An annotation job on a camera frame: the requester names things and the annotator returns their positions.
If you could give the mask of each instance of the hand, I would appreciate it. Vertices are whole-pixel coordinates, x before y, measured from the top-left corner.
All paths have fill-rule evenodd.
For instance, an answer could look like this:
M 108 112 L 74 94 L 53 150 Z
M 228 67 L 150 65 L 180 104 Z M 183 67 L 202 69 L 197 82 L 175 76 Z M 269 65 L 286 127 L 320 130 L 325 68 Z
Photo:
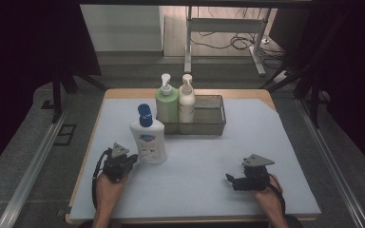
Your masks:
M 275 175 L 271 176 L 273 177 L 269 178 L 270 183 L 277 189 L 280 189 L 281 193 L 283 193 L 277 177 Z M 273 228 L 289 227 L 286 219 L 283 216 L 278 196 L 271 188 L 266 187 L 263 191 L 251 191 L 251 193 L 256 198 L 259 208 L 262 210 L 265 216 L 269 218 Z
M 118 182 L 112 182 L 107 175 L 103 173 L 99 175 L 96 186 L 97 211 L 93 221 L 94 228 L 108 227 L 112 211 L 124 191 L 127 179 L 128 175 Z

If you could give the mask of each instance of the blue cap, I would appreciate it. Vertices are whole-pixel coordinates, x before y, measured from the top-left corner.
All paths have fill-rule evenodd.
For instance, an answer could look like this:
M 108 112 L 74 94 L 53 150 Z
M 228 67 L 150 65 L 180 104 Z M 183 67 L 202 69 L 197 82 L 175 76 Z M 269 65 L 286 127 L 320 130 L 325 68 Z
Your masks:
M 141 117 L 139 118 L 139 123 L 143 127 L 150 127 L 153 124 L 152 112 L 147 104 L 141 104 L 138 106 L 138 112 Z

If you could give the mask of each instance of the bottle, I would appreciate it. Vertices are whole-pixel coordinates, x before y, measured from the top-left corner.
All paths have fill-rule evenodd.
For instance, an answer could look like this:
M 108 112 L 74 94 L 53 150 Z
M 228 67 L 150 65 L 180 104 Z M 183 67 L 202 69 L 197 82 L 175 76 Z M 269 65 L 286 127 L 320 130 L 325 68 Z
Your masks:
M 164 148 L 164 125 L 154 120 L 147 104 L 138 106 L 141 116 L 129 124 L 135 143 L 138 146 L 138 156 L 142 162 L 161 163 L 167 159 Z
M 195 93 L 192 87 L 192 76 L 184 74 L 182 76 L 183 85 L 179 88 L 179 123 L 180 132 L 190 134 L 195 114 Z
M 157 120 L 163 124 L 179 121 L 179 90 L 169 84 L 170 78 L 163 74 L 163 84 L 156 90 Z

